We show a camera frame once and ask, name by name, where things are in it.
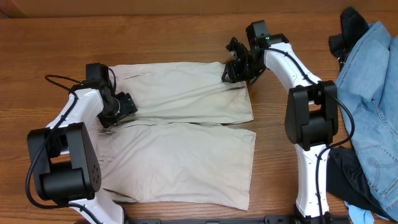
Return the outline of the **beige shorts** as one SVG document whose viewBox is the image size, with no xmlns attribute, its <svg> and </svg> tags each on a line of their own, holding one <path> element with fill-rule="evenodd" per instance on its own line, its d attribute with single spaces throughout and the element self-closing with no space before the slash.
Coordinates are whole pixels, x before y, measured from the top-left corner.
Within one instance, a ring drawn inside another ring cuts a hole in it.
<svg viewBox="0 0 398 224">
<path fill-rule="evenodd" d="M 219 62 L 116 65 L 117 92 L 137 112 L 90 138 L 102 188 L 119 202 L 213 203 L 247 210 L 256 134 L 244 82 Z"/>
</svg>

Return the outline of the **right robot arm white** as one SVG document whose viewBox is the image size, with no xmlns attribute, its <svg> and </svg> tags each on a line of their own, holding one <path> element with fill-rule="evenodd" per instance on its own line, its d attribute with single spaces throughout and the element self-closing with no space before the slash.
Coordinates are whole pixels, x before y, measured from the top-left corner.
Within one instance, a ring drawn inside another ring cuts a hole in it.
<svg viewBox="0 0 398 224">
<path fill-rule="evenodd" d="M 314 75 L 296 56 L 284 34 L 270 34 L 264 21 L 246 27 L 249 47 L 233 37 L 226 49 L 222 82 L 254 84 L 270 70 L 287 90 L 285 133 L 298 159 L 295 216 L 302 223 L 330 222 L 326 198 L 328 146 L 338 131 L 337 89 Z"/>
</svg>

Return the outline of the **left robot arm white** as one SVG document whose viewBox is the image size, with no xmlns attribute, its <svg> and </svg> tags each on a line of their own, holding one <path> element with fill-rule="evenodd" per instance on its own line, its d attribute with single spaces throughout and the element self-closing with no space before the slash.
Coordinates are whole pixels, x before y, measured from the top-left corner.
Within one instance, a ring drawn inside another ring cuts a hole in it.
<svg viewBox="0 0 398 224">
<path fill-rule="evenodd" d="M 68 89 L 68 102 L 45 128 L 27 135 L 29 202 L 42 209 L 72 208 L 89 223 L 132 223 L 101 186 L 101 168 L 88 128 L 117 126 L 137 112 L 130 96 L 116 91 L 116 76 L 102 63 L 86 65 L 86 78 Z"/>
</svg>

